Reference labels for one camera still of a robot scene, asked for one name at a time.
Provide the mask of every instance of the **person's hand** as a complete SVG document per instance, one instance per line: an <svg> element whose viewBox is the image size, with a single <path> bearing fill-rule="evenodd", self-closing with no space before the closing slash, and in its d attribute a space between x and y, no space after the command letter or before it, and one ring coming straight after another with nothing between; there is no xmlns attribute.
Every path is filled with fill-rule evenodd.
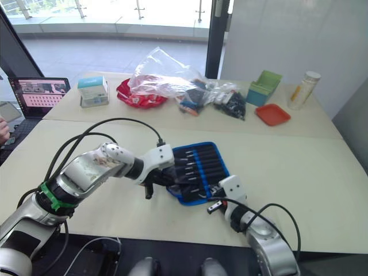
<svg viewBox="0 0 368 276"><path fill-rule="evenodd" d="M0 145L10 138L9 126L3 118L0 118Z"/></svg>

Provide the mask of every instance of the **plastic bag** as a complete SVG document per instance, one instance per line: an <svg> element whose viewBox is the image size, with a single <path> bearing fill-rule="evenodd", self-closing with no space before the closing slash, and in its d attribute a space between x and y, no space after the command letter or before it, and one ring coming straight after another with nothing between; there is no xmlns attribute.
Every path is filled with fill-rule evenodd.
<svg viewBox="0 0 368 276"><path fill-rule="evenodd" d="M181 111L198 116L204 106L213 101L213 98L211 99L210 87L207 87L205 82L195 79L192 83L195 84L195 89L187 90L183 96L175 99Z"/></svg>
<svg viewBox="0 0 368 276"><path fill-rule="evenodd" d="M240 88L234 83L225 83L212 90L211 99L214 107L225 114L245 120L246 99L239 92Z"/></svg>
<svg viewBox="0 0 368 276"><path fill-rule="evenodd" d="M175 98L184 96L189 90L198 89L196 80L206 83L198 71L185 66L157 47L136 67L128 86L132 94Z"/></svg>

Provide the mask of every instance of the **red plastic tray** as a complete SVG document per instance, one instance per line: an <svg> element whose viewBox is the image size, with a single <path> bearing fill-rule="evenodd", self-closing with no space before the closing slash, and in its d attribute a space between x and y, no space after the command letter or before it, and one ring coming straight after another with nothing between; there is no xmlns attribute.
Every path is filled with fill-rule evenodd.
<svg viewBox="0 0 368 276"><path fill-rule="evenodd" d="M289 114L274 103L256 108L255 113L262 119L262 121L270 126L282 124L283 122L287 122L291 119Z"/></svg>

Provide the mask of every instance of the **laptop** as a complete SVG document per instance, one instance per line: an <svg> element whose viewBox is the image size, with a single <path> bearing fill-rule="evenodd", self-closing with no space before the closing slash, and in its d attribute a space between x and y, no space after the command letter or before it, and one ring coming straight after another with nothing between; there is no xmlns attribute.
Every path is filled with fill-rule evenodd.
<svg viewBox="0 0 368 276"><path fill-rule="evenodd" d="M8 78L25 117L1 147L0 164L70 90L67 78Z"/></svg>

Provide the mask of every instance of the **tabletop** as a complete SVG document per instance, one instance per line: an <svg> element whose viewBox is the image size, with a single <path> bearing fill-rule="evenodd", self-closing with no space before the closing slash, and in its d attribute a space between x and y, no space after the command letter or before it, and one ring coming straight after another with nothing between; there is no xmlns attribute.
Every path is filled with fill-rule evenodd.
<svg viewBox="0 0 368 276"><path fill-rule="evenodd" d="M131 74L91 72L86 74L85 77L99 75L104 75L109 84L110 102L108 105L81 108L79 106L80 95L76 86L74 86L44 119L96 122L112 117L130 117L143 120L155 127L171 129L342 139L314 96L309 97L301 110L288 109L286 99L295 90L296 85L281 83L267 102L279 105L292 117L285 124L269 127L254 113L256 106L248 103L245 121L226 116L212 106L207 106L198 117L183 114L179 111L173 99L157 108L136 109L127 106L116 97L116 87L125 79L130 78ZM241 87L242 94L247 94L250 82L234 83Z"/></svg>
<svg viewBox="0 0 368 276"><path fill-rule="evenodd" d="M57 149L90 122L42 120L0 167L0 221L20 196L44 178ZM275 202L296 218L302 250L368 253L368 177L342 139L259 135L158 127L172 147L213 141L231 174L240 176L247 204L259 209ZM112 135L120 146L140 156L156 146L154 133L141 125L107 123L96 131ZM77 154L106 141L86 137ZM209 204L183 206L162 187L151 200L144 188L125 178L110 178L84 200L70 219L70 232L98 236L248 246L220 212L208 215ZM277 224L296 249L290 218L281 210L265 215Z"/></svg>

